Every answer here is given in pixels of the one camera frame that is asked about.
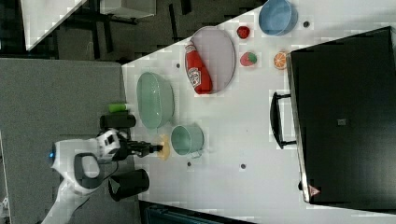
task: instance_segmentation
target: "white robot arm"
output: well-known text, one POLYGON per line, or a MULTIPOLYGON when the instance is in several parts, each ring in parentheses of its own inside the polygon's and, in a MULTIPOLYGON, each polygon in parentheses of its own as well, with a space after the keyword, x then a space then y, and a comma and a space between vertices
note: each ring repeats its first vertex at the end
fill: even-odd
POLYGON ((51 168, 64 180, 42 224, 66 224, 70 220, 74 211, 87 202, 106 179, 99 164, 124 160, 128 155, 145 156, 161 149, 162 146, 129 141, 114 129, 88 140, 55 143, 49 154, 51 168))

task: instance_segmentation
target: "orange fruit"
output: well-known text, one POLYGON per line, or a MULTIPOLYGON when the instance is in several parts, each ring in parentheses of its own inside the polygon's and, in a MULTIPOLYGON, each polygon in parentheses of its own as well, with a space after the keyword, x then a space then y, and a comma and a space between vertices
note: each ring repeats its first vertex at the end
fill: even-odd
POLYGON ((286 68, 286 53, 280 51, 274 58, 274 66, 279 70, 286 68))

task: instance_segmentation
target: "teal cup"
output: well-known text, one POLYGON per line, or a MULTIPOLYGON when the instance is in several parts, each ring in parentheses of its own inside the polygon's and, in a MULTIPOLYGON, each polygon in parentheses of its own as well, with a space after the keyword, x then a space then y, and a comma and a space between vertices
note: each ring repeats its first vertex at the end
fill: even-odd
POLYGON ((191 154, 193 158, 198 158, 201 157, 204 134, 201 128, 195 124, 179 125, 172 131, 171 143, 178 155, 191 154))

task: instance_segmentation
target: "sticker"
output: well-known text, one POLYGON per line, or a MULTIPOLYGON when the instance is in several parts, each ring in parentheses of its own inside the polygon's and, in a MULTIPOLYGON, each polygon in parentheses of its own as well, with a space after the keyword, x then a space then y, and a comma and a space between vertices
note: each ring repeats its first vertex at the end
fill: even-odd
POLYGON ((192 52, 193 50, 196 50, 194 45, 188 45, 186 47, 186 54, 192 52))
POLYGON ((198 68, 190 68, 187 75, 189 76, 190 83, 194 88, 201 85, 201 72, 198 68))
POLYGON ((311 195, 311 197, 314 197, 315 195, 320 193, 320 190, 315 189, 314 187, 308 185, 309 188, 309 194, 311 195))

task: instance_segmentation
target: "red bottle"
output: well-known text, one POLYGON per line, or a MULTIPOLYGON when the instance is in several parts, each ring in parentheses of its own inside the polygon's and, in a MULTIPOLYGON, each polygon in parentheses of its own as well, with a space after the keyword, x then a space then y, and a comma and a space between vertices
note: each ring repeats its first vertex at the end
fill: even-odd
POLYGON ((186 46, 187 77, 198 94, 212 91, 212 79, 194 44, 189 41, 186 46))

